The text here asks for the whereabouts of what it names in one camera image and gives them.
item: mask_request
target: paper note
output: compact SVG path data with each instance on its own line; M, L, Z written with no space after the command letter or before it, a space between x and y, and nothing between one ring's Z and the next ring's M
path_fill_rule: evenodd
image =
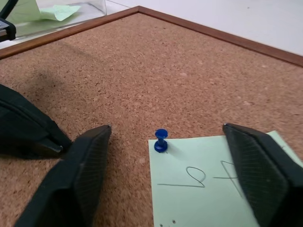
M270 135L296 157L277 132ZM168 139L158 153L149 140L155 227L258 227L225 136Z
M58 6L40 9L41 19L63 21L73 15L81 6Z
M0 0L0 10L3 9L7 2L7 0ZM6 18L7 21L13 24L39 19L40 10L37 6L36 0L19 0L9 16Z
M0 2L0 10L3 9L6 2ZM7 21L15 25L42 19L63 21L76 13L80 7L54 5L53 7L39 9L36 0L19 0L9 14Z

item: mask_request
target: wooden frame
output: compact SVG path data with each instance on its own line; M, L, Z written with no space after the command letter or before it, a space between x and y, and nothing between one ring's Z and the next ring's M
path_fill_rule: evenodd
M110 23L112 21L115 20L119 20L121 18L124 17L128 17L130 15L136 14L136 13L142 13L145 15L148 15L150 17L154 17L160 20L164 20L170 23L173 23L175 25L178 26L182 26L191 30L194 30L196 32L205 34L205 35L209 35L212 36L214 38L220 39L220 40L224 40L227 41L229 43L235 44L235 45L239 45L241 47L256 51L256 52L260 52L262 54L266 54L269 55L271 57L274 58L278 58L299 66L303 66L303 56L300 56L298 54L294 54L294 53L290 53L287 51L283 51L265 44L260 44L257 42L254 42L252 40L248 40L236 35L232 35L226 32L222 32L210 27L206 27L204 25L199 25L197 23L194 22L190 22L178 17L174 17L174 16L170 16L168 14L165 13L161 13L152 9L148 9L142 6L136 6L124 11L120 11L105 17L99 17L96 19L92 19L88 22L85 22L83 24L77 25L77 26L73 26L73 27L69 27L67 29L58 31L58 32L54 32L48 35L44 35L42 37L36 38L36 39L32 39L23 43L19 43L7 48L4 48L2 50L0 50L0 60L13 56L15 54L24 52L24 51L28 51L31 49L34 49L36 47L66 38L68 36Z

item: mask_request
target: light green paper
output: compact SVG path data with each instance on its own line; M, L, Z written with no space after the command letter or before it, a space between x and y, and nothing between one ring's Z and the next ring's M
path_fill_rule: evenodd
M293 160L301 163L276 131L269 134ZM221 161L232 163L225 136L168 139L166 153L154 150L155 141L148 141L155 227L259 226L238 180L233 179L233 184L231 179L214 178L229 177L221 164ZM230 176L236 177L234 166L223 164ZM202 170L206 177L193 167Z
M41 19L63 21L73 15L81 6L58 6L40 9Z
M7 0L0 0L0 10L3 9ZM36 0L19 0L15 5L7 21L18 24L22 22L34 21L40 19L40 11L37 6Z

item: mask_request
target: corkboard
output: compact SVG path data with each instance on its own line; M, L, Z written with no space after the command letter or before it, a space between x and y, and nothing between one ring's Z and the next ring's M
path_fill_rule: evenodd
M20 92L75 139L110 124L96 227L151 227L147 140L222 135L224 122L278 130L303 158L303 68L135 14L0 61ZM11 226L56 160L0 159Z

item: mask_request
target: push pin head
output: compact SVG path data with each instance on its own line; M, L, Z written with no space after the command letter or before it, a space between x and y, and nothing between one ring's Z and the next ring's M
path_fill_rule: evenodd
M167 142L164 140L168 133L165 129L158 129L155 133L156 137L158 138L158 141L155 142L154 148L159 153L162 153L167 150Z

